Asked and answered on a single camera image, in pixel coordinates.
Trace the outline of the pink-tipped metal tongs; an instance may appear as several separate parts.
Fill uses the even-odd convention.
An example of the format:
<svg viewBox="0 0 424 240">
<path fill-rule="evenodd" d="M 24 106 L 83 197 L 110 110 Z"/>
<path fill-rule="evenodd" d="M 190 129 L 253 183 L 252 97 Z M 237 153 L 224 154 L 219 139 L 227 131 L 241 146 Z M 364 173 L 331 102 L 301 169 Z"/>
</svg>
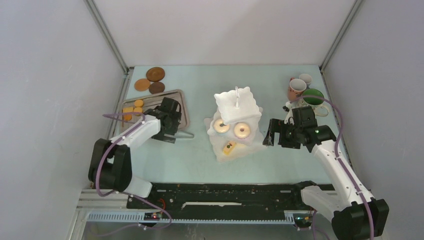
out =
<svg viewBox="0 0 424 240">
<path fill-rule="evenodd" d="M 178 130 L 174 137 L 176 139 L 193 139 L 195 135 L 185 130 Z"/>
</svg>

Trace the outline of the white chocolate-hole donut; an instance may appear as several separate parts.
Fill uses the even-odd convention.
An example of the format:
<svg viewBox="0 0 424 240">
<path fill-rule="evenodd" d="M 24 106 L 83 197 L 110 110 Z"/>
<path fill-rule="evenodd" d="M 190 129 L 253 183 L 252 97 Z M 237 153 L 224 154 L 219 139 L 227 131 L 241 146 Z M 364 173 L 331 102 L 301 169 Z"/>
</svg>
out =
<svg viewBox="0 0 424 240">
<path fill-rule="evenodd" d="M 230 126 L 224 124 L 224 120 L 222 118 L 215 120 L 212 127 L 214 131 L 219 134 L 226 133 L 230 130 Z"/>
</svg>

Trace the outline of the white three-tier cake stand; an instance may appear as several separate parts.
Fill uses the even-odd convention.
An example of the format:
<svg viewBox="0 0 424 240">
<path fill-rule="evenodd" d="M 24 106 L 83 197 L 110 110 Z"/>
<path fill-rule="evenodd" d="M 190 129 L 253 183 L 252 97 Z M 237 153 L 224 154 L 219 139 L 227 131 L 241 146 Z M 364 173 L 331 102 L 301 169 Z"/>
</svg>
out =
<svg viewBox="0 0 424 240">
<path fill-rule="evenodd" d="M 242 158 L 267 147 L 262 144 L 264 135 L 259 129 L 263 109 L 250 87 L 235 87 L 214 94 L 217 105 L 212 118 L 205 118 L 206 133 L 218 162 Z"/>
</svg>

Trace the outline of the white frosted donut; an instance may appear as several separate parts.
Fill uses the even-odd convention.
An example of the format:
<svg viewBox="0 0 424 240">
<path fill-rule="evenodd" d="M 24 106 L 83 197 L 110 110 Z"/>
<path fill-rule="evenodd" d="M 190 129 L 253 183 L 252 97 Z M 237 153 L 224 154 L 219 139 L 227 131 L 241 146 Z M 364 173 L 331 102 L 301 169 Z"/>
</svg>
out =
<svg viewBox="0 0 424 240">
<path fill-rule="evenodd" d="M 239 122 L 234 126 L 233 132 L 238 139 L 246 139 L 251 134 L 251 128 L 247 123 Z"/>
</svg>

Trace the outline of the yellow cake with berries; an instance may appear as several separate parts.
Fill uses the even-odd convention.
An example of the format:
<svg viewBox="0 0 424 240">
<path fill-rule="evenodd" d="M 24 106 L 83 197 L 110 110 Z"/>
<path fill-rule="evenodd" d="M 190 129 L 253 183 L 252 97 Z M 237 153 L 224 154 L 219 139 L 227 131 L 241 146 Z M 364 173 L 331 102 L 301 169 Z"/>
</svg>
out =
<svg viewBox="0 0 424 240">
<path fill-rule="evenodd" d="M 236 145 L 237 145 L 237 142 L 228 141 L 226 145 L 223 147 L 223 150 L 222 150 L 223 154 L 226 156 L 229 156 L 231 152 L 235 149 Z"/>
</svg>

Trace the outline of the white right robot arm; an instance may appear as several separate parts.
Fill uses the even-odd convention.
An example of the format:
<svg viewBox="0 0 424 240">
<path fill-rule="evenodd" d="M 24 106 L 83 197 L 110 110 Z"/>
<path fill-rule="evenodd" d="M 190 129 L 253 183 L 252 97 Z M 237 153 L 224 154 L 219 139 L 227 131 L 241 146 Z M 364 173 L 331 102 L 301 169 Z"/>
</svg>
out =
<svg viewBox="0 0 424 240">
<path fill-rule="evenodd" d="M 286 119 L 269 121 L 264 146 L 283 148 L 306 147 L 320 162 L 329 177 L 336 196 L 324 192 L 316 183 L 295 184 L 291 204 L 297 209 L 312 207 L 330 221 L 339 240 L 367 240 L 380 237 L 389 215 L 384 199 L 376 199 L 362 184 L 340 151 L 337 137 L 327 125 L 319 125 L 311 107 L 292 108 Z"/>
</svg>

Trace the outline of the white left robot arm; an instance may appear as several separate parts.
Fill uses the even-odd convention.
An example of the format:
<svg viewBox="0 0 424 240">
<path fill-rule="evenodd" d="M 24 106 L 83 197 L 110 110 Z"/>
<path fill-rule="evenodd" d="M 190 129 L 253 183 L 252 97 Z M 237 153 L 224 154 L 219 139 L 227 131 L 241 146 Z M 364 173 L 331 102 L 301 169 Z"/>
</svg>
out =
<svg viewBox="0 0 424 240">
<path fill-rule="evenodd" d="M 145 208 L 153 208 L 158 194 L 152 191 L 152 183 L 133 175 L 131 150 L 147 140 L 154 139 L 175 143 L 175 134 L 182 119 L 182 105 L 175 99 L 165 97 L 161 104 L 146 111 L 132 111 L 129 115 L 140 118 L 120 135 L 111 139 L 98 139 L 93 147 L 88 179 L 94 183 L 99 196 L 102 189 L 138 196 Z"/>
</svg>

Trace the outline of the small orange round cookie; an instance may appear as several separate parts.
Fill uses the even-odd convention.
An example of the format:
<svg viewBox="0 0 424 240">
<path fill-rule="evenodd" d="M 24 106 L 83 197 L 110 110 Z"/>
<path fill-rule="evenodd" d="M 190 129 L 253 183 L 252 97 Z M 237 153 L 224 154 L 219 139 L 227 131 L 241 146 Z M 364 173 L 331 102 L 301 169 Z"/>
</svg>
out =
<svg viewBox="0 0 424 240">
<path fill-rule="evenodd" d="M 135 108 L 142 108 L 144 106 L 144 101 L 142 99 L 137 99 L 133 104 Z"/>
</svg>

